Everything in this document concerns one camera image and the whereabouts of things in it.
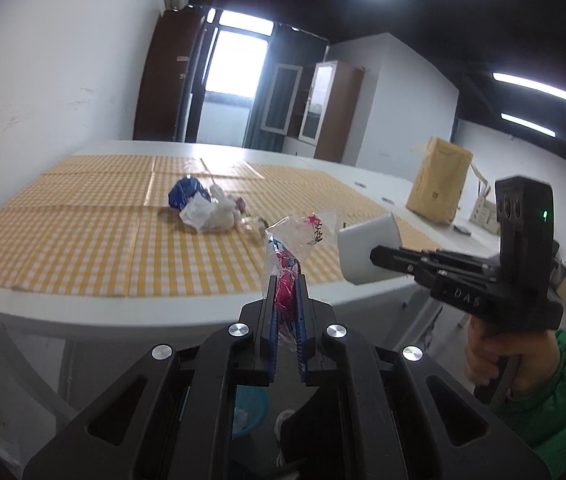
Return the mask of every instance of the glass cabinet door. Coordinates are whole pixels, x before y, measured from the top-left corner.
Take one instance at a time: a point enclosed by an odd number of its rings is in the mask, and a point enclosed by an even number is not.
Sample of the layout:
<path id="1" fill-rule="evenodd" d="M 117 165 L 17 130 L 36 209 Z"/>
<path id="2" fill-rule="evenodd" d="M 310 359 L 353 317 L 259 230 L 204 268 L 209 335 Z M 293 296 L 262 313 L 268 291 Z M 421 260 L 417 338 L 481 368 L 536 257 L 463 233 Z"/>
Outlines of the glass cabinet door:
<path id="1" fill-rule="evenodd" d="M 278 64 L 269 87 L 261 130 L 287 135 L 302 66 Z"/>
<path id="2" fill-rule="evenodd" d="M 307 101 L 301 137 L 312 139 L 315 143 L 319 133 L 320 118 L 325 112 L 327 105 L 330 81 L 332 80 L 334 69 L 333 65 L 323 65 L 319 66 L 314 73 L 314 83 Z"/>

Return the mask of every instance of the black ceiling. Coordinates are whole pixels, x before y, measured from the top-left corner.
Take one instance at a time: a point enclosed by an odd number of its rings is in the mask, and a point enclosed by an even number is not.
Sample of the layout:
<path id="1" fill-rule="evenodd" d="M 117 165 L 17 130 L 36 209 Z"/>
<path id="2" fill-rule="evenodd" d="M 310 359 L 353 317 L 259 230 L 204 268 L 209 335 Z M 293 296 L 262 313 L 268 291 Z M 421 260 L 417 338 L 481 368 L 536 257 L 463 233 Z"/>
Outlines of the black ceiling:
<path id="1" fill-rule="evenodd" d="M 566 0 L 192 0 L 287 23 L 331 43 L 389 32 L 460 90 L 461 119 L 566 158 L 566 101 L 494 81 L 510 73 L 566 90 Z M 557 138 L 509 123 L 508 113 Z"/>

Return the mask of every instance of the curtain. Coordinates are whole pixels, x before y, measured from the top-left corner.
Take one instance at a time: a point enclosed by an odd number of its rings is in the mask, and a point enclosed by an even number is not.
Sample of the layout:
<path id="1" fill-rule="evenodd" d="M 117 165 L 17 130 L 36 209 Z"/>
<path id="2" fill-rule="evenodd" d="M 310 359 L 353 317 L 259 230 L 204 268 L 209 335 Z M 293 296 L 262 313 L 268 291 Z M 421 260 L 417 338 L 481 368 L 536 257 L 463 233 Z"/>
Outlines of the curtain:
<path id="1" fill-rule="evenodd" d="M 250 112 L 245 140 L 243 141 L 244 148 L 268 152 L 282 151 L 285 137 L 260 129 L 274 69 L 278 63 L 296 66 L 319 63 L 323 61 L 327 45 L 327 40 L 300 30 L 292 30 L 287 25 L 279 24 L 274 28 Z"/>

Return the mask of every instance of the green sleeve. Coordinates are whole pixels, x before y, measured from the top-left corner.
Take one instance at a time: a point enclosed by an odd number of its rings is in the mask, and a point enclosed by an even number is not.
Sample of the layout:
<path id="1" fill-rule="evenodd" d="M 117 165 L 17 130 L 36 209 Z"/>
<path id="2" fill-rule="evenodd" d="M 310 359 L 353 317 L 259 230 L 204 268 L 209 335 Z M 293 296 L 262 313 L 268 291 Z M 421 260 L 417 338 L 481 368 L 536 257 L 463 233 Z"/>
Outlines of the green sleeve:
<path id="1" fill-rule="evenodd" d="M 496 415 L 548 465 L 552 478 L 566 469 L 566 332 L 556 333 L 560 365 L 541 391 L 508 400 Z"/>

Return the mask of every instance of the brown paper bag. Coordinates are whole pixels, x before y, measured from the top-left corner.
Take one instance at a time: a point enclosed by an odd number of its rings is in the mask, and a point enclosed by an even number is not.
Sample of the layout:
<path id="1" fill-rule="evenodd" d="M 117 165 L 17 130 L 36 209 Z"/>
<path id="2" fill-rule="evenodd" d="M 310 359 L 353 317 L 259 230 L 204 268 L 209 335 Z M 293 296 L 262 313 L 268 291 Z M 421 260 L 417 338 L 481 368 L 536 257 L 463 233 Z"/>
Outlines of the brown paper bag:
<path id="1" fill-rule="evenodd" d="M 407 209 L 437 224 L 454 220 L 472 152 L 443 139 L 429 139 L 407 200 Z"/>

